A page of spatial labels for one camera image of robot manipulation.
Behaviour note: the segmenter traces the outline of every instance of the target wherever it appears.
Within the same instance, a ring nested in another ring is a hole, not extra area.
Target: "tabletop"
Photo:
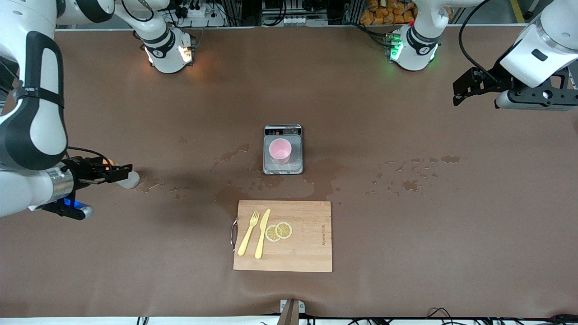
[[[520,27],[470,27],[490,67]],[[354,28],[205,31],[163,75],[130,32],[59,32],[69,143],[132,163],[76,221],[0,219],[0,316],[578,313],[576,111],[452,105],[471,64],[448,28],[423,71]],[[299,123],[305,172],[265,176],[262,129]],[[239,200],[332,202],[333,272],[234,271]]]

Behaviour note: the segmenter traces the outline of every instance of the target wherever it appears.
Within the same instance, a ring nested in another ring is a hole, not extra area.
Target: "knife blade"
[[[271,213],[271,209],[267,209],[263,218],[261,219],[261,223],[259,224],[259,228],[261,229],[261,235],[259,236],[259,243],[257,244],[257,249],[255,250],[255,258],[259,259],[263,256],[263,241],[265,240],[265,230],[267,229],[267,222],[269,221],[269,214]]]

